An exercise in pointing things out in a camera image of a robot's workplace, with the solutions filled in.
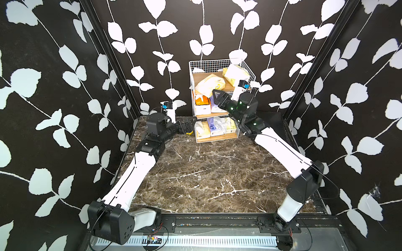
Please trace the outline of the pale yellow tissue pack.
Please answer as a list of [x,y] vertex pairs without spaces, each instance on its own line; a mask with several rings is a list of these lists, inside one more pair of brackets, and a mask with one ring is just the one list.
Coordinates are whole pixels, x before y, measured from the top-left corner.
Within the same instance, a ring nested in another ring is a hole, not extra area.
[[213,95],[213,90],[223,90],[225,87],[226,82],[223,77],[210,74],[196,85],[195,90],[203,96],[210,98]]

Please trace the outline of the orange tissue pack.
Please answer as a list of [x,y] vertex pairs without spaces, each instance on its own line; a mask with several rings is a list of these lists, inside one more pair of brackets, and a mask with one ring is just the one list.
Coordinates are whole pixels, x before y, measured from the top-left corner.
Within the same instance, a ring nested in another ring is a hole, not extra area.
[[195,102],[195,115],[208,115],[211,113],[211,103],[210,99],[204,95],[194,95],[194,102]]

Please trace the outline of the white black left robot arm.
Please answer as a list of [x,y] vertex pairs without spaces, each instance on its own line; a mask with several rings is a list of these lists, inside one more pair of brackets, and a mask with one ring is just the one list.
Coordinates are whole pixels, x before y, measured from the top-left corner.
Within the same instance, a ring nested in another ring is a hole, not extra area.
[[195,117],[177,119],[171,112],[148,116],[146,133],[132,162],[111,191],[88,207],[91,235],[123,245],[133,232],[154,225],[157,211],[143,208],[130,213],[132,200],[165,150],[166,142],[177,134],[194,132],[195,122]]

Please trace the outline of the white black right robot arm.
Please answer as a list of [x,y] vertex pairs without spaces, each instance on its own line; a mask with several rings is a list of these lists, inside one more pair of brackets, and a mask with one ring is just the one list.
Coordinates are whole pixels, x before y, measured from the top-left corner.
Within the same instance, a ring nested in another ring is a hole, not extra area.
[[306,201],[320,187],[324,166],[320,161],[313,162],[303,156],[284,141],[267,121],[257,116],[255,92],[255,88],[246,91],[240,94],[237,101],[224,91],[213,90],[212,94],[214,104],[228,112],[244,135],[273,155],[294,178],[286,188],[284,201],[269,221],[269,225],[281,233],[290,228]]

